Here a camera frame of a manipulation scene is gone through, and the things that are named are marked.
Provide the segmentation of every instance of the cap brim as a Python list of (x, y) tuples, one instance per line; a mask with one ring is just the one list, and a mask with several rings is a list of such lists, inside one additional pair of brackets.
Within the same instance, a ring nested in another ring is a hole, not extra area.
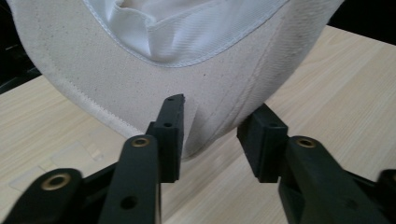
[(180, 68), (152, 65), (125, 51), (82, 1), (9, 3), (21, 41), (37, 68), (72, 102), (122, 135), (145, 131), (163, 99), (183, 93), (191, 123), (183, 151), (187, 159), (238, 125), (277, 90), (341, 2), (289, 1), (221, 54)]

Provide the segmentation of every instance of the wood grain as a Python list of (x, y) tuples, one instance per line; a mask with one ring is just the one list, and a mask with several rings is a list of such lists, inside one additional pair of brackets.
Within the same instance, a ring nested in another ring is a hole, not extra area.
[[(290, 135), (318, 139), (342, 166), (375, 180), (396, 167), (396, 47), (327, 27), (266, 102)], [(0, 216), (35, 177), (115, 161), (125, 139), (37, 78), (0, 95)], [(277, 185), (259, 184), (235, 131), (163, 184), (164, 223), (286, 223)]]

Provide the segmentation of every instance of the light wood surface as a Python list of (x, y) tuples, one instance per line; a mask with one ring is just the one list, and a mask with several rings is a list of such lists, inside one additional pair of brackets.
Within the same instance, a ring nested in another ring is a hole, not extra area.
[[(396, 167), (396, 47), (327, 27), (295, 74), (266, 102), (290, 135), (318, 139), (356, 174)], [(37, 78), (0, 95), (0, 217), (37, 176), (57, 167), (89, 175), (125, 139)], [(286, 223), (276, 184), (259, 184), (235, 132), (183, 162), (163, 184), (164, 223)]]

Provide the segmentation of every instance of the white fabric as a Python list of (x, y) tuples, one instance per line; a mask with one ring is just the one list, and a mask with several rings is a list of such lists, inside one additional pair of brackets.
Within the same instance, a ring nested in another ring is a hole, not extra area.
[(178, 68), (156, 66), (126, 51), (82, 1), (8, 2), (38, 69), (71, 101), (124, 136), (145, 131), (164, 98), (185, 94), (193, 105), (185, 112), (192, 123), (183, 151), (187, 159), (275, 92), (342, 1), (289, 0), (228, 49)]
[(184, 1), (182, 7), (175, 7), (180, 0), (84, 2), (125, 50), (148, 63), (180, 67), (226, 50), (267, 21), (286, 0)]

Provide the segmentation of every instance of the screw hole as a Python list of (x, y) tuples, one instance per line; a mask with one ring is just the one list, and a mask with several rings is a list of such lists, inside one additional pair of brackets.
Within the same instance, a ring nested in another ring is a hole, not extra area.
[(299, 138), (297, 139), (297, 145), (300, 147), (315, 147), (317, 144), (315, 144), (315, 142), (310, 139)]
[(133, 147), (145, 147), (148, 144), (149, 140), (147, 138), (136, 138), (134, 141), (132, 141)]
[(70, 182), (70, 179), (68, 173), (52, 175), (41, 184), (41, 188), (43, 190), (61, 189)]
[(137, 206), (137, 198), (135, 196), (128, 196), (122, 199), (121, 208), (123, 209), (133, 209)]

